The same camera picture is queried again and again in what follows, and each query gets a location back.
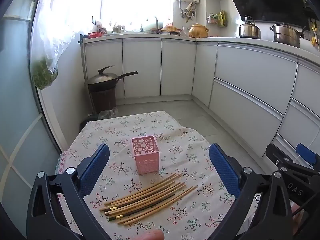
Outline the person's left hand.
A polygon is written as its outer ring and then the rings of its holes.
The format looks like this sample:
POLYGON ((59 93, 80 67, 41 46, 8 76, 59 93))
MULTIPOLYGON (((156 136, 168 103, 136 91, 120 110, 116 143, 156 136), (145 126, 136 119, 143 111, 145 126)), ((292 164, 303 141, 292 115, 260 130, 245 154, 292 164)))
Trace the person's left hand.
POLYGON ((134 240, 164 240, 164 233, 159 229, 150 230, 138 235, 134 240))

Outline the person's right hand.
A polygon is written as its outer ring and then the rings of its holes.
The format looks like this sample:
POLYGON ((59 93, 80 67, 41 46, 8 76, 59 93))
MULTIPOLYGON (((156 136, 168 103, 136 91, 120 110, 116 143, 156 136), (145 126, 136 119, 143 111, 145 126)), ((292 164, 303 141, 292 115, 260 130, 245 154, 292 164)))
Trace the person's right hand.
POLYGON ((293 220, 293 235, 298 231, 300 223, 302 221, 304 211, 299 210, 299 205, 293 204, 291 206, 292 220, 293 220))

